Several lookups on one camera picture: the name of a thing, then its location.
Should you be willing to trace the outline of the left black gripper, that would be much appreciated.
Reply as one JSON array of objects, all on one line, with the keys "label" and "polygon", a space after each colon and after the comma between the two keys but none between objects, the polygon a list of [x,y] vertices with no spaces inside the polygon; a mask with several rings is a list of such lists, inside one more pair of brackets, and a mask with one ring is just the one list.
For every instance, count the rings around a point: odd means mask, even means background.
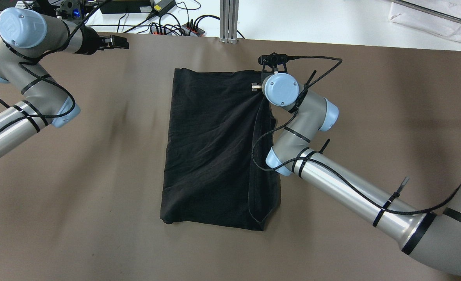
[{"label": "left black gripper", "polygon": [[91,27],[82,27],[82,45],[80,54],[92,55],[97,50],[112,49],[129,49],[127,38],[116,35],[101,37]]}]

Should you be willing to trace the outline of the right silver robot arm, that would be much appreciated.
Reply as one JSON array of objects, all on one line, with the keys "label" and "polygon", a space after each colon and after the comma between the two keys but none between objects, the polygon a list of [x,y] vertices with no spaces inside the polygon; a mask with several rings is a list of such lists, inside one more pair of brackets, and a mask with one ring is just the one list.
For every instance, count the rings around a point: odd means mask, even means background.
[{"label": "right silver robot arm", "polygon": [[332,196],[393,238],[403,253],[419,263],[461,276],[461,184],[443,203],[441,215],[416,210],[399,199],[403,187],[388,194],[308,146],[316,132],[334,125],[338,107],[306,91],[298,110],[270,149],[268,167],[284,176],[296,174]]}]

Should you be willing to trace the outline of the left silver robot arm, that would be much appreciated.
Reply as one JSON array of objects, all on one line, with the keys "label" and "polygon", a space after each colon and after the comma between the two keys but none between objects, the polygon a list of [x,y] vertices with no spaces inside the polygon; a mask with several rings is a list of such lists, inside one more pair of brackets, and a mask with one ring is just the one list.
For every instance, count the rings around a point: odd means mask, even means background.
[{"label": "left silver robot arm", "polygon": [[41,66],[52,53],[82,55],[129,49],[124,37],[100,36],[75,24],[29,9],[0,14],[0,83],[14,85],[23,99],[0,113],[0,158],[45,127],[60,128],[79,115],[75,98]]}]

